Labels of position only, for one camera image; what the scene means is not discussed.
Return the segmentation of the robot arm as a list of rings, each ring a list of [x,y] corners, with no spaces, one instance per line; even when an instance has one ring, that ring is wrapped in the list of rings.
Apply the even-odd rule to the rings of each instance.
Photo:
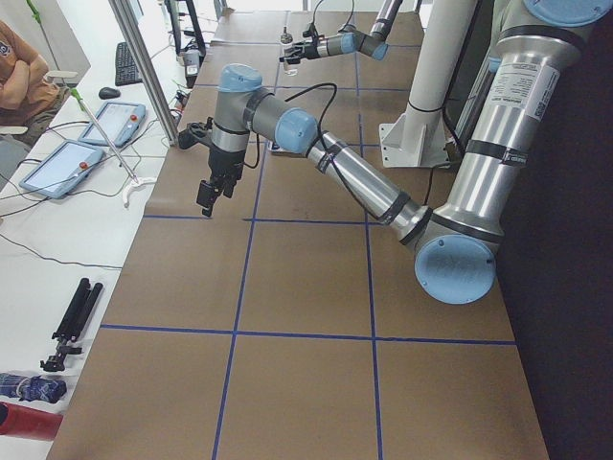
[[[347,144],[322,130],[303,109],[275,97],[261,74],[226,65],[217,87],[215,115],[192,123],[179,144],[205,145],[211,175],[196,201],[210,215],[220,196],[241,179],[251,134],[310,160],[381,224],[415,248],[421,287],[446,304],[485,296],[503,239],[499,223],[519,171],[552,98],[560,73],[580,57],[594,24],[611,11],[608,1],[511,1],[496,29],[499,65],[446,203],[415,202]]]
[[[316,28],[316,12],[319,2],[312,14],[310,22],[302,33],[303,41],[296,42],[293,36],[284,29],[280,36],[283,54],[279,62],[285,67],[300,64],[303,59],[315,60],[352,53],[361,53],[375,60],[383,60],[388,50],[386,42],[399,11],[401,1],[384,1],[371,30],[366,34],[352,24],[353,11],[347,21],[334,35],[320,34]]]

